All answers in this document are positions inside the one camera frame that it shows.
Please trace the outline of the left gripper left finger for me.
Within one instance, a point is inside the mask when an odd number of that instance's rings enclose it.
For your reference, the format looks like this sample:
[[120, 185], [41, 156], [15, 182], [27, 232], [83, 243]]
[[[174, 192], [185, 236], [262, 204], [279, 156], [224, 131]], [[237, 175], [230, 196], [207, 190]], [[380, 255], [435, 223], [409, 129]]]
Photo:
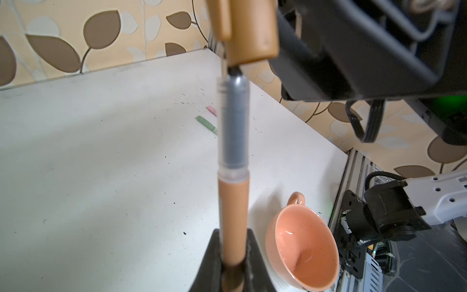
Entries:
[[214, 229], [189, 292], [220, 292], [221, 274], [220, 230]]

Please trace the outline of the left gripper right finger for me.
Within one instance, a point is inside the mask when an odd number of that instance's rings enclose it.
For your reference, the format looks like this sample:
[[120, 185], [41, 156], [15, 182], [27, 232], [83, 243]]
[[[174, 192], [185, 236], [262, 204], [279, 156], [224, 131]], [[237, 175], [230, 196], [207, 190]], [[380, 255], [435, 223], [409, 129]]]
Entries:
[[244, 292], [275, 292], [252, 229], [248, 229], [244, 260]]

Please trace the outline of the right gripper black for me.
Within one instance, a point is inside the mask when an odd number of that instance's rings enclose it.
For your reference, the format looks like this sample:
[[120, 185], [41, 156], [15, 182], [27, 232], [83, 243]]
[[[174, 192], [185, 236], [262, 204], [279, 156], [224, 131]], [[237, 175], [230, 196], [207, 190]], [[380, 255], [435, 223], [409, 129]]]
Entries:
[[295, 1], [298, 37], [277, 16], [270, 65], [290, 100], [403, 99], [467, 92], [467, 4], [424, 13], [412, 1]]

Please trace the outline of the orange pen cap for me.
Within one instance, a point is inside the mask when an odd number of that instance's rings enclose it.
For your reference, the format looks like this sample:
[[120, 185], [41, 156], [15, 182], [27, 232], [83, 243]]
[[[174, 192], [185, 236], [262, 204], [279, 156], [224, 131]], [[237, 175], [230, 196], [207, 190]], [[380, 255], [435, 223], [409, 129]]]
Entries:
[[228, 67], [276, 58], [279, 54], [277, 1], [211, 0], [208, 12]]

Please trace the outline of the orange pen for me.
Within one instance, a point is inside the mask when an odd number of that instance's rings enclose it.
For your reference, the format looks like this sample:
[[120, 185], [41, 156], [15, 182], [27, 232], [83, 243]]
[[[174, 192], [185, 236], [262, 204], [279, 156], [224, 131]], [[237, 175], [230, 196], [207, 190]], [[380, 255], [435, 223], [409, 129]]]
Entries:
[[221, 289], [243, 290], [246, 257], [249, 169], [249, 85], [238, 66], [227, 68], [218, 84], [218, 194]]

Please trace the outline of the pink pen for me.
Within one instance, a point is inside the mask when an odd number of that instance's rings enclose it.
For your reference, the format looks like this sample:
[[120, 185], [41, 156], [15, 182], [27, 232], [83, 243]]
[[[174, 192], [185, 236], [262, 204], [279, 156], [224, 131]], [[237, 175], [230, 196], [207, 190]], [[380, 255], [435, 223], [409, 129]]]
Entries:
[[216, 111], [216, 109], [215, 109], [213, 106], [209, 105], [209, 106], [206, 107], [206, 109], [207, 109], [210, 113], [212, 113], [214, 116], [217, 116], [217, 111]]

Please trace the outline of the green pen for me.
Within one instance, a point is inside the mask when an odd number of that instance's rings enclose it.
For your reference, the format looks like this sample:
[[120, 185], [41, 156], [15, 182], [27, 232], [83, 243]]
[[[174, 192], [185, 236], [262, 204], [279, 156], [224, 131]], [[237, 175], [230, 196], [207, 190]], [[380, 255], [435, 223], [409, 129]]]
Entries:
[[218, 134], [218, 130], [217, 128], [211, 124], [207, 119], [205, 119], [204, 117], [202, 116], [197, 116], [196, 117], [196, 120], [201, 124], [203, 125], [204, 127], [206, 127], [208, 130], [210, 130], [212, 133], [214, 133], [215, 135]]

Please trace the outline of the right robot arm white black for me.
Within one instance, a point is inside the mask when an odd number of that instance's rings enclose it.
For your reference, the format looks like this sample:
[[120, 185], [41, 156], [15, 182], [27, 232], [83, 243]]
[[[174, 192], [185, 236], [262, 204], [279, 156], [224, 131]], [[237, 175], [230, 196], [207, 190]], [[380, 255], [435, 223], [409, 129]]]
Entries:
[[[376, 141], [387, 101], [404, 100], [445, 143], [467, 143], [465, 1], [277, 1], [270, 61], [288, 101], [344, 101], [356, 137]], [[467, 213], [467, 174], [366, 184], [343, 206], [345, 246], [407, 241]]]

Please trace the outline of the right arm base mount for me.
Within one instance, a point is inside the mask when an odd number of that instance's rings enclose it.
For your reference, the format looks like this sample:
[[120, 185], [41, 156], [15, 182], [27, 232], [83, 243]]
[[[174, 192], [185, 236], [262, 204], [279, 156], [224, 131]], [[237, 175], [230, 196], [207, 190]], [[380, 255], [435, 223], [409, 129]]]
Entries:
[[364, 242], [368, 241], [370, 231], [367, 213], [366, 203], [360, 197], [351, 190], [344, 192], [337, 212], [334, 238], [341, 267], [358, 280], [364, 277], [367, 250]]

